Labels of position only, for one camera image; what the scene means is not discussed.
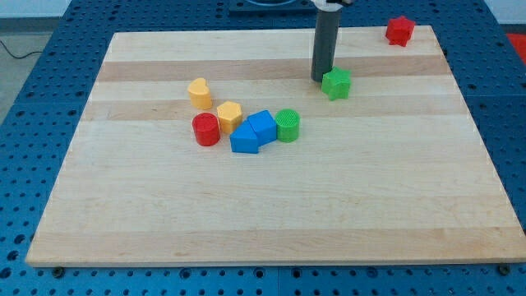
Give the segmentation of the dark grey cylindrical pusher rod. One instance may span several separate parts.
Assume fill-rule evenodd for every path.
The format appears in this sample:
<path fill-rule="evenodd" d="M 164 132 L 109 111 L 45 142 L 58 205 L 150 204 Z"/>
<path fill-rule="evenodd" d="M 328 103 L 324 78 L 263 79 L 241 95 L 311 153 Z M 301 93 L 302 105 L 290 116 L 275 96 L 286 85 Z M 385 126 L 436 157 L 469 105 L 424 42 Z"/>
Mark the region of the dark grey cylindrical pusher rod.
<path fill-rule="evenodd" d="M 341 10 L 318 10 L 311 59 L 311 79 L 322 82 L 323 76 L 333 68 L 335 46 L 339 31 Z"/>

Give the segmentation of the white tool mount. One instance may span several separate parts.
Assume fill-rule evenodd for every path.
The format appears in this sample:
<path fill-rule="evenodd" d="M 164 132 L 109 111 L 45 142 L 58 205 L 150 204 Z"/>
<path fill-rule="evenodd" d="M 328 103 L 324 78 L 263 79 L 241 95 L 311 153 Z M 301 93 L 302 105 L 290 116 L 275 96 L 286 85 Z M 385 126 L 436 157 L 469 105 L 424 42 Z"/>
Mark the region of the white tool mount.
<path fill-rule="evenodd" d="M 324 12 L 337 12 L 343 7 L 349 7 L 354 0 L 311 0 L 315 7 Z"/>

